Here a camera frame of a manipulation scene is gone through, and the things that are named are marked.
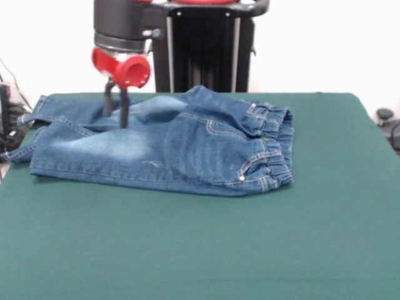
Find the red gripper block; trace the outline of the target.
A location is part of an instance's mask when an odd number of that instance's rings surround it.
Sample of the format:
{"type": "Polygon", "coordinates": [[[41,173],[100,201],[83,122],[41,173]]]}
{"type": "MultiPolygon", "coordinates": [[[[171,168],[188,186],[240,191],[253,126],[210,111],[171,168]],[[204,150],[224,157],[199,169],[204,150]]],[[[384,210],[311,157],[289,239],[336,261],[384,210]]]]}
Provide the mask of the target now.
{"type": "Polygon", "coordinates": [[[120,128],[127,128],[129,117],[128,87],[142,88],[149,80],[151,67],[146,56],[133,54],[121,57],[109,54],[99,47],[92,50],[91,59],[94,67],[103,75],[111,78],[104,88],[103,114],[110,116],[113,109],[112,89],[114,83],[120,88],[120,128]]]}

